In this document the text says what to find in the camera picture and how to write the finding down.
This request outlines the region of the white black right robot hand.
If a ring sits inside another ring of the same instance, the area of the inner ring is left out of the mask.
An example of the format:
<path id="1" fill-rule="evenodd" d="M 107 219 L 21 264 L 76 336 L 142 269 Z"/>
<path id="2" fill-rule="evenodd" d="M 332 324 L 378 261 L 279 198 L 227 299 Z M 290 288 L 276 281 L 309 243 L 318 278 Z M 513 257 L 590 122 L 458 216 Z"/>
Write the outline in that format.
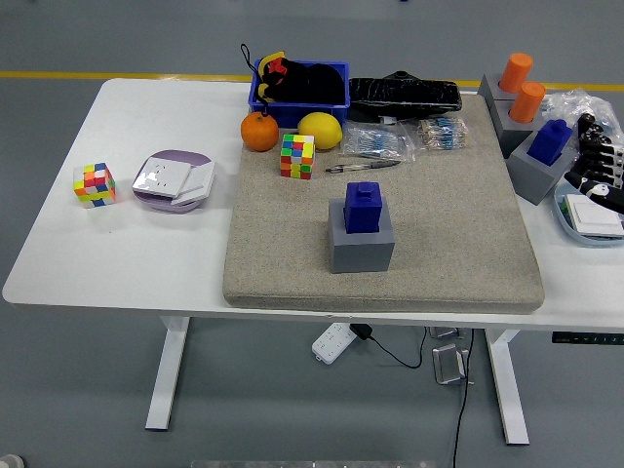
<path id="1" fill-rule="evenodd" d="M 577 121 L 579 156 L 565 180 L 598 205 L 623 214 L 623 147 L 605 135 L 593 115 Z"/>

